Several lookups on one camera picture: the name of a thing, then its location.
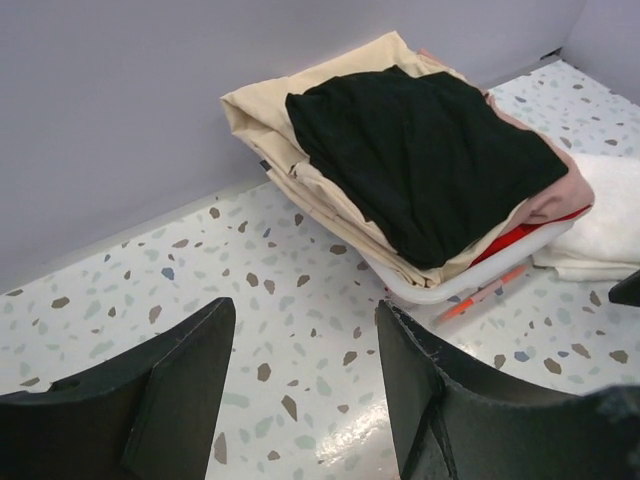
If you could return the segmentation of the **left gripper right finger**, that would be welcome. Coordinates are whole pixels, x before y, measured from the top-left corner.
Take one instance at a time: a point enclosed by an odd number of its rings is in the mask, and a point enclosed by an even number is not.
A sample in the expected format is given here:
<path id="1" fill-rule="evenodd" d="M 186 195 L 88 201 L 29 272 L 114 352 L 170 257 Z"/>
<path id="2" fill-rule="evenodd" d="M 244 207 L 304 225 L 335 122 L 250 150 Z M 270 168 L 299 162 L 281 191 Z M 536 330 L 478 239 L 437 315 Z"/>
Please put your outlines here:
<path id="1" fill-rule="evenodd" d="M 389 301 L 375 321 L 401 478 L 638 478 L 638 387 L 544 388 L 477 360 Z"/>

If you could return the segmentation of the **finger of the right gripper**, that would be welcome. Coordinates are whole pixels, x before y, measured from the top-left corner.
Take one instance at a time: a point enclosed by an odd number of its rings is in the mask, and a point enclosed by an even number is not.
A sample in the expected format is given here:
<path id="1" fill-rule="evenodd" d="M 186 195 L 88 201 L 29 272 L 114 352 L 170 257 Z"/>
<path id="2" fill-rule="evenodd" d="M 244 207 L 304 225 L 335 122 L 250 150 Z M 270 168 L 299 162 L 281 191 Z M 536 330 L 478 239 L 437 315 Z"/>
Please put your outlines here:
<path id="1" fill-rule="evenodd" d="M 640 305 L 640 271 L 614 285 L 608 292 L 611 303 L 619 305 Z"/>

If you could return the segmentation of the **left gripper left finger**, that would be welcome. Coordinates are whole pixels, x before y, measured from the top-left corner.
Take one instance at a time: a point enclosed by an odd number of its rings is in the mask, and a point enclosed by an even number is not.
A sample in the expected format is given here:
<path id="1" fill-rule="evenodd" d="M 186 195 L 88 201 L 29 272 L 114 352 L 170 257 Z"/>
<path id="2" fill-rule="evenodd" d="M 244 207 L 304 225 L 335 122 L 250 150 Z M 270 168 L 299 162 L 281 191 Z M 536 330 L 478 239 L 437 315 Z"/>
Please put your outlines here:
<path id="1" fill-rule="evenodd" d="M 219 298 L 44 393 L 2 396 L 2 478 L 204 478 L 235 325 Z"/>

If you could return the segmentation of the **orange white pen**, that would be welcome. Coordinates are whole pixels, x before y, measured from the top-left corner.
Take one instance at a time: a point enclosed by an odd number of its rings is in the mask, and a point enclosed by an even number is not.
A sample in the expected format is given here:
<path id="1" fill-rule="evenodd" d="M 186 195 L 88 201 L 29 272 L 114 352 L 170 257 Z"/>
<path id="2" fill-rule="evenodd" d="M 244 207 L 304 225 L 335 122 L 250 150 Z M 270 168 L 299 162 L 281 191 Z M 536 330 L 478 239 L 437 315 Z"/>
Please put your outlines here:
<path id="1" fill-rule="evenodd" d="M 439 315 L 435 319 L 435 322 L 442 323 L 452 318 L 455 318 L 456 316 L 462 315 L 474 305 L 481 303 L 486 298 L 495 294 L 498 290 L 502 289 L 508 283 L 519 278 L 527 270 L 528 270 L 528 266 L 526 264 L 518 265 L 517 267 L 511 269 L 509 272 L 503 274 L 501 277 L 494 280 L 493 282 L 483 286 L 478 291 L 476 291 L 466 299 L 462 300 L 455 306 L 443 312 L 441 315 Z"/>

